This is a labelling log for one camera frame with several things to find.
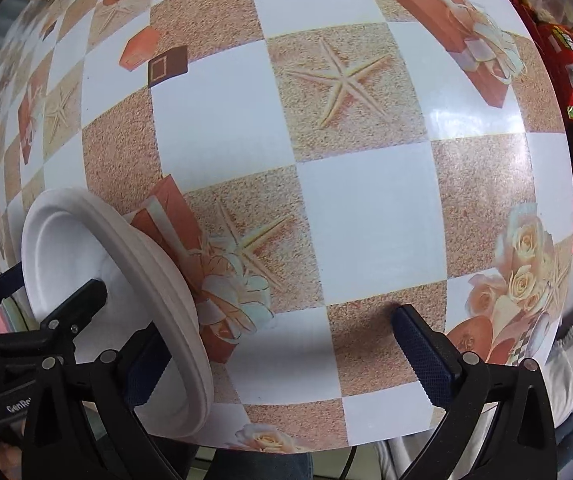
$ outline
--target floor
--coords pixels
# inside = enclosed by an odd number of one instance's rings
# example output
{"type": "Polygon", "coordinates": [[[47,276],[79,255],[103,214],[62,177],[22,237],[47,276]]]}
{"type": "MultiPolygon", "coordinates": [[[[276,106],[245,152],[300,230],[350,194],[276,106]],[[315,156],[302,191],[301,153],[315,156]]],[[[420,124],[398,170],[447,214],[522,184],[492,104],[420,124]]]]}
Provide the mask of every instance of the floor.
{"type": "MultiPolygon", "coordinates": [[[[338,478],[342,472],[350,448],[330,449],[313,453],[314,478],[338,478]]],[[[198,450],[196,461],[188,474],[187,480],[202,480],[211,461],[215,449],[201,447],[198,450]]],[[[380,480],[380,467],[377,461],[375,447],[372,444],[358,446],[355,459],[347,476],[348,480],[380,480]]]]}

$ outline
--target screw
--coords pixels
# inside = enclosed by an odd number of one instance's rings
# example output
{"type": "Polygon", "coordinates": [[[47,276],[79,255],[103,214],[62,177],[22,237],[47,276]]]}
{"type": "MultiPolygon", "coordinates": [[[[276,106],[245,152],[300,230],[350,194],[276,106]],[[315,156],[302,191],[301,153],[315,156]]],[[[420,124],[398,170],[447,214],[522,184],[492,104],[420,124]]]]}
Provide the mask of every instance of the screw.
{"type": "Polygon", "coordinates": [[[530,372],[535,372],[537,370],[537,361],[535,361],[535,359],[525,359],[524,361],[522,361],[522,363],[525,365],[525,368],[530,372]]]}
{"type": "Polygon", "coordinates": [[[50,370],[54,366],[55,366],[55,357],[47,357],[46,359],[44,359],[44,361],[42,361],[42,368],[44,368],[44,370],[50,370]]]}
{"type": "Polygon", "coordinates": [[[115,350],[105,350],[100,354],[100,361],[104,364],[112,363],[118,357],[118,353],[115,350]]]}
{"type": "Polygon", "coordinates": [[[468,365],[473,366],[480,362],[480,358],[478,357],[478,354],[476,354],[475,352],[465,352],[462,354],[462,361],[464,361],[468,365]]]}

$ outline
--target red snack bag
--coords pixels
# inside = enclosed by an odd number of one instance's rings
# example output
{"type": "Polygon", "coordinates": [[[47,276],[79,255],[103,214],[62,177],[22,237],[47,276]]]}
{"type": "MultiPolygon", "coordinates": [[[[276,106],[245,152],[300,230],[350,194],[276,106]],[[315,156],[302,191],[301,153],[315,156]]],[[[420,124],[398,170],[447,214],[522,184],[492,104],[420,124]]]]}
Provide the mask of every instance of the red snack bag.
{"type": "Polygon", "coordinates": [[[551,23],[542,23],[537,30],[560,106],[573,119],[573,31],[551,23]]]}

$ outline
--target orange gift box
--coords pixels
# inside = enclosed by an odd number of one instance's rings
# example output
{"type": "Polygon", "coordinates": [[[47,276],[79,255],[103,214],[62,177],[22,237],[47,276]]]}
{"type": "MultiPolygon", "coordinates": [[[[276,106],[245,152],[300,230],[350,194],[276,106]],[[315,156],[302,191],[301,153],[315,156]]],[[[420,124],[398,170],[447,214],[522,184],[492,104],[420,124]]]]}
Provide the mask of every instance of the orange gift box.
{"type": "Polygon", "coordinates": [[[128,40],[122,57],[120,57],[119,65],[133,72],[142,63],[154,56],[159,39],[159,31],[147,25],[128,40]]]}
{"type": "MultiPolygon", "coordinates": [[[[427,28],[449,54],[458,55],[467,51],[468,45],[465,40],[476,40],[472,31],[466,30],[464,25],[456,18],[452,7],[449,7],[442,0],[397,1],[427,28]]],[[[451,1],[455,5],[473,9],[468,0],[451,1]]],[[[467,15],[468,11],[466,9],[462,7],[459,7],[459,9],[463,13],[462,16],[459,16],[461,20],[471,20],[467,15]]],[[[509,85],[497,79],[483,64],[478,65],[476,70],[464,70],[464,72],[488,105],[502,108],[509,85]]]]}

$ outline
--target blue gripper pad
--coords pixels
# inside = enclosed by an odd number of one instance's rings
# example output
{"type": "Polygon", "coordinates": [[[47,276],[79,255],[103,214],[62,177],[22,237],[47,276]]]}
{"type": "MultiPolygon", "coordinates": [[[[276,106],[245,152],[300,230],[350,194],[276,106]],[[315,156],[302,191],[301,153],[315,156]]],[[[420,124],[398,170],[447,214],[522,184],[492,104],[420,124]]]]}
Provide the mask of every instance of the blue gripper pad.
{"type": "Polygon", "coordinates": [[[394,309],[391,326],[431,403],[448,409],[462,373],[457,349],[444,334],[434,332],[411,305],[394,309]]]}

